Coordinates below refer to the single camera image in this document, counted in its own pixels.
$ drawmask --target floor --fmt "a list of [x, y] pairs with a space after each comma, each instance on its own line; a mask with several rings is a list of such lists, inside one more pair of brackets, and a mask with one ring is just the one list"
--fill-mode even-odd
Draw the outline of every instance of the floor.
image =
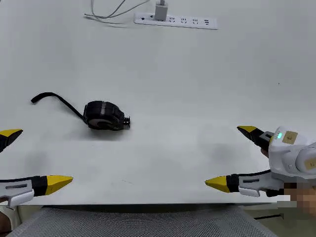
[[[41, 206], [20, 206], [18, 209], [21, 221], [27, 220]], [[67, 209], [84, 209], [83, 206], [66, 206]], [[303, 214], [293, 206], [281, 206], [277, 203], [243, 205], [244, 211], [257, 219], [279, 237], [314, 237], [316, 236], [316, 219]], [[102, 206], [91, 206], [93, 211], [104, 211]]]

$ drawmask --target tape measure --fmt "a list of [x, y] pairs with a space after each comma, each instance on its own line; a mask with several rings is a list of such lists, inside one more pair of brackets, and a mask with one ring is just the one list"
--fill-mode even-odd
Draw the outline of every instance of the tape measure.
[[119, 131], [130, 127], [130, 118], [126, 118], [118, 106], [110, 102], [92, 101], [84, 107], [83, 115], [79, 113], [71, 104], [61, 96], [44, 92], [35, 96], [31, 102], [34, 104], [42, 98], [54, 96], [71, 109], [90, 128], [97, 130]]

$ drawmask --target power outlet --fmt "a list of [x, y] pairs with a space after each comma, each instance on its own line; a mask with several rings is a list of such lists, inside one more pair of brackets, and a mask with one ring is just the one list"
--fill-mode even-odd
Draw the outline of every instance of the power outlet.
[[217, 20], [214, 18], [201, 18], [191, 16], [171, 16], [168, 15], [165, 21], [155, 20], [152, 13], [136, 12], [134, 15], [134, 23], [156, 26], [175, 26], [186, 28], [199, 28], [208, 30], [217, 30]]

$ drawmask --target white charger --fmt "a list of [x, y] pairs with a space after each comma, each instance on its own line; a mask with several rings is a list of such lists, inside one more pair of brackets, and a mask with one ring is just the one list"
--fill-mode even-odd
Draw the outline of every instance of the white charger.
[[160, 0], [156, 3], [155, 20], [166, 21], [168, 12], [168, 4], [165, 0]]

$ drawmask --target table surface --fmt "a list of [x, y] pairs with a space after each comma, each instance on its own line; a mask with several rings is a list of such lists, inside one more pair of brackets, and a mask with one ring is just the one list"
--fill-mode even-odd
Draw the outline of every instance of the table surface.
[[[84, 19], [89, 4], [0, 3], [0, 128], [24, 129], [1, 154], [1, 179], [74, 177], [28, 204], [287, 198], [226, 194], [204, 181], [269, 168], [238, 125], [316, 133], [316, 1], [169, 0], [170, 14], [217, 17], [217, 31], [135, 25], [133, 13], [113, 27]], [[117, 4], [96, 1], [96, 13]], [[81, 112], [93, 100], [115, 103], [131, 129], [91, 131], [52, 97], [32, 105], [45, 91]]]

